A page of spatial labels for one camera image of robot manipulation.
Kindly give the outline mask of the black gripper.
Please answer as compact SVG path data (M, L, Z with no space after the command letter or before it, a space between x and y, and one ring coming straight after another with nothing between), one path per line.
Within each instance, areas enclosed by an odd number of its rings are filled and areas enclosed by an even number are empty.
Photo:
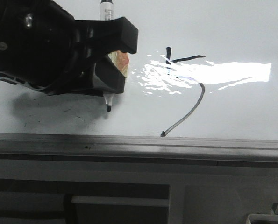
M89 81L98 23L52 0L0 0L0 80L48 95L102 96Z

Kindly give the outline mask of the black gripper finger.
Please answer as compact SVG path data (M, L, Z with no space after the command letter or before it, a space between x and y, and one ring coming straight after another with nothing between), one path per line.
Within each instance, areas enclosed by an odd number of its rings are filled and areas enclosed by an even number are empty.
M110 60L105 56L94 64L93 89L114 94L124 93L125 77Z
M98 61L109 53L135 54L138 29L125 17L109 21L76 20L80 34L77 47L85 50L84 61Z

